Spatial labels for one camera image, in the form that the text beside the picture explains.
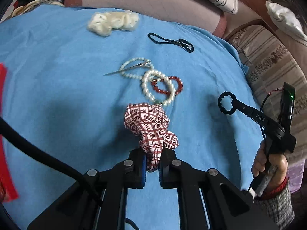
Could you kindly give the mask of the person right forearm sleeve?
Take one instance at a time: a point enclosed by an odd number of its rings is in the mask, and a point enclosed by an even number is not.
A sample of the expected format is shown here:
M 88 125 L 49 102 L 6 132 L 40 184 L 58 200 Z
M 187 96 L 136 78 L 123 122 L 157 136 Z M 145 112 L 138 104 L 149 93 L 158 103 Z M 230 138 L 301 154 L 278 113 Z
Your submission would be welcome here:
M 289 179 L 285 177 L 283 183 L 261 197 L 256 196 L 254 203 L 258 205 L 279 229 L 286 229 L 295 218 L 292 207 Z

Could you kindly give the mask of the person right hand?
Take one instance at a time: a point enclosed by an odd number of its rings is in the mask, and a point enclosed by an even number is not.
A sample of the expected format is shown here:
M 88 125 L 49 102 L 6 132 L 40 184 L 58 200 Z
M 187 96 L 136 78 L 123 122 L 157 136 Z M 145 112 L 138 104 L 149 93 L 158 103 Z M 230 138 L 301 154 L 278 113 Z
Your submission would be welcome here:
M 267 175 L 271 177 L 270 182 L 266 186 L 266 191 L 270 192 L 283 184 L 286 178 L 288 161 L 284 154 L 270 154 L 265 155 L 265 141 L 262 140 L 257 154 L 252 165 L 252 174 L 254 176 L 254 183 L 252 189 L 257 190 L 258 182 L 262 182 L 262 178 L 256 180 L 260 175 Z

